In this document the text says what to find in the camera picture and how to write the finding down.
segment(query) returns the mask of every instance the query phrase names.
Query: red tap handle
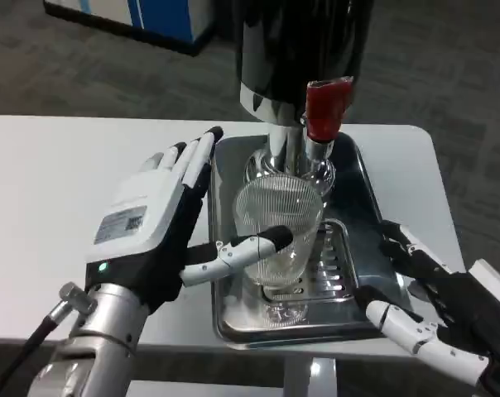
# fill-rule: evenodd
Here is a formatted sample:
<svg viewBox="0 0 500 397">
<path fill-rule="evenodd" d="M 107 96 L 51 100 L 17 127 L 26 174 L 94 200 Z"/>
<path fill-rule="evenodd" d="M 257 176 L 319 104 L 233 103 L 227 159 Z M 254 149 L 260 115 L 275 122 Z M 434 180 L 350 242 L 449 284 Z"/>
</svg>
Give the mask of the red tap handle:
<svg viewBox="0 0 500 397">
<path fill-rule="evenodd" d="M 311 81 L 307 84 L 305 117 L 307 135 L 317 142 L 335 139 L 353 92 L 353 78 Z"/>
</svg>

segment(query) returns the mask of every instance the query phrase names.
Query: gray carpet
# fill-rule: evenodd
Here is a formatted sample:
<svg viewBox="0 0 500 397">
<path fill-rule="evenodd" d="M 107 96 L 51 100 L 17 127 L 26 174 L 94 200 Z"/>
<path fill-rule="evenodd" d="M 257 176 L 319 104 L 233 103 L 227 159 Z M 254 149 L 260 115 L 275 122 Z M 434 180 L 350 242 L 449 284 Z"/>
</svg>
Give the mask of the gray carpet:
<svg viewBox="0 0 500 397">
<path fill-rule="evenodd" d="M 0 0 L 0 114 L 251 120 L 228 44 L 190 58 L 48 17 L 38 0 Z M 466 264 L 485 257 L 500 270 L 500 0 L 376 1 L 353 120 L 432 135 Z M 0 347 L 0 366 L 14 351 Z M 167 354 L 143 355 L 139 368 L 149 379 L 281 385 L 281 365 Z M 6 395 L 20 395 L 31 371 Z M 419 365 L 342 372 L 354 395 L 470 395 Z"/>
</svg>

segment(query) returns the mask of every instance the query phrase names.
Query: green indicator light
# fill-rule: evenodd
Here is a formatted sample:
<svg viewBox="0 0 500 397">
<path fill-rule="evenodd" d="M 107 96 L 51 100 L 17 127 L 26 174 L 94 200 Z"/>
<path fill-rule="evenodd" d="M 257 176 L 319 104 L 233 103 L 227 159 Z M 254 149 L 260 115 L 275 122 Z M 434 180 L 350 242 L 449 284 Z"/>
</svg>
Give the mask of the green indicator light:
<svg viewBox="0 0 500 397">
<path fill-rule="evenodd" d="M 99 265 L 98 272 L 103 273 L 106 269 L 108 269 L 108 262 L 103 262 L 101 265 Z"/>
</svg>

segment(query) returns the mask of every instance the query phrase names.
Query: table leg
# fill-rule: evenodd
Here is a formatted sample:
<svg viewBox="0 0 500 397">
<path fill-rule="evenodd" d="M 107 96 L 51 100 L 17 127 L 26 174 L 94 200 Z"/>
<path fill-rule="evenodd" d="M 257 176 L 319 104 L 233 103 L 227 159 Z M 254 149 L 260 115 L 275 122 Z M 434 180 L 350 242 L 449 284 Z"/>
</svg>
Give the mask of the table leg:
<svg viewBox="0 0 500 397">
<path fill-rule="evenodd" d="M 335 361 L 286 357 L 283 397 L 338 397 Z"/>
</svg>

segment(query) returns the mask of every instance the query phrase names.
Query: blue stripe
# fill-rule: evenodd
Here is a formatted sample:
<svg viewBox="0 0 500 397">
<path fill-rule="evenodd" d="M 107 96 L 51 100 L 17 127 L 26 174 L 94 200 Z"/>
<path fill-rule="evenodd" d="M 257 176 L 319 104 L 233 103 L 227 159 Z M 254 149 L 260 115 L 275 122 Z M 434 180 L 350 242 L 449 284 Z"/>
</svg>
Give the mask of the blue stripe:
<svg viewBox="0 0 500 397">
<path fill-rule="evenodd" d="M 127 0 L 128 10 L 131 13 L 132 25 L 135 27 L 142 27 L 142 19 L 140 18 L 140 11 L 137 9 L 136 0 Z"/>
<path fill-rule="evenodd" d="M 163 36 L 193 42 L 188 0 L 140 0 L 143 27 Z"/>
<path fill-rule="evenodd" d="M 90 9 L 89 0 L 79 0 L 79 5 L 81 6 L 81 11 L 86 14 L 91 14 L 92 10 Z"/>
</svg>

